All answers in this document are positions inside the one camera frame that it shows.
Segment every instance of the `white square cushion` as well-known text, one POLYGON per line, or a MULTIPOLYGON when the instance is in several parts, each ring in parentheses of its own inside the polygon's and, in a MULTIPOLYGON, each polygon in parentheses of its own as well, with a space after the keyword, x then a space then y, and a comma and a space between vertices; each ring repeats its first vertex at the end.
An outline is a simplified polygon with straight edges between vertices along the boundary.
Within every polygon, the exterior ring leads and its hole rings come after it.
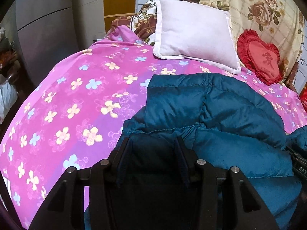
POLYGON ((161 59, 193 59, 239 74, 230 14, 206 5, 179 0, 155 0, 156 41, 161 59))

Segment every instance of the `red heart-shaped pillow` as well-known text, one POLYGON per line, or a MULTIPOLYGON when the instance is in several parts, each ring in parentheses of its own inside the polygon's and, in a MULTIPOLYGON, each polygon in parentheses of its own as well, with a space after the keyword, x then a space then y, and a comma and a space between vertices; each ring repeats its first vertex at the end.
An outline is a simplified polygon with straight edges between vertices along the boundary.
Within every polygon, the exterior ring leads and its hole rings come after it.
POLYGON ((242 63, 266 85, 282 80, 278 68, 280 55, 277 47, 262 41, 255 30, 245 30, 239 36, 237 51, 242 63))

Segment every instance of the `silver screw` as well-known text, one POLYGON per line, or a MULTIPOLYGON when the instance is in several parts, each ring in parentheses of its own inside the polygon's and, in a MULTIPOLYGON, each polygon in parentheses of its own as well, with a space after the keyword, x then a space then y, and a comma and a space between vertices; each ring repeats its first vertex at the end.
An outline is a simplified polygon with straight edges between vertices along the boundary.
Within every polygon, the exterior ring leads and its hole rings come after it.
POLYGON ((239 173, 240 169, 237 166, 233 166, 233 167, 231 167, 231 171, 233 173, 239 173))
POLYGON ((206 164, 206 161, 205 161, 204 159, 198 159, 198 160, 197 160, 197 163, 198 163, 199 165, 205 165, 205 164, 206 164))
POLYGON ((102 159, 102 160, 100 161, 100 164, 101 164, 101 165, 108 165, 108 164, 109 164, 109 160, 108 160, 108 159, 102 159))
POLYGON ((75 171, 75 169, 76 169, 75 167, 70 166, 70 167, 68 167, 68 168, 67 168, 67 170, 66 170, 66 171, 67 171, 68 173, 72 173, 72 172, 74 172, 74 171, 75 171))

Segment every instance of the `floral blanket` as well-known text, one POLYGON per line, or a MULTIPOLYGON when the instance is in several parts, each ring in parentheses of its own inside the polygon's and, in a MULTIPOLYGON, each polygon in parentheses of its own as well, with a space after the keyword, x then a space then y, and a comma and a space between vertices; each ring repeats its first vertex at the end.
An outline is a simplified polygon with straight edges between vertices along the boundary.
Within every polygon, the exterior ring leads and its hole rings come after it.
POLYGON ((296 93, 266 86, 244 67, 236 76, 194 60, 157 59, 153 47, 126 26, 109 38, 59 62, 23 103, 1 142, 0 169, 25 228, 67 167, 91 167, 108 157, 124 120, 146 104, 153 74, 228 75, 269 100, 286 132, 307 124, 296 93))
POLYGON ((280 52, 279 69, 286 79, 299 60, 304 40, 304 18, 293 0, 200 0, 230 12, 235 43, 245 29, 256 30, 280 52))

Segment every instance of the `pink floral bedsheet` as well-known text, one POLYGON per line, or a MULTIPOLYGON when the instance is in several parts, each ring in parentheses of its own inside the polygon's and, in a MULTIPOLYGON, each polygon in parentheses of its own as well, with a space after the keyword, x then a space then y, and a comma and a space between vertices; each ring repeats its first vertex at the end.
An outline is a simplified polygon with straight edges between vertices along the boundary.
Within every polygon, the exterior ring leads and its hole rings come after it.
POLYGON ((194 60, 157 59, 153 47, 124 26, 109 38, 58 63, 23 103, 2 140, 0 169, 26 228, 67 167, 91 167, 108 157, 124 120, 146 104, 153 74, 228 75, 269 100, 287 133, 307 124, 296 93, 279 84, 266 86, 244 67, 233 75, 194 60))

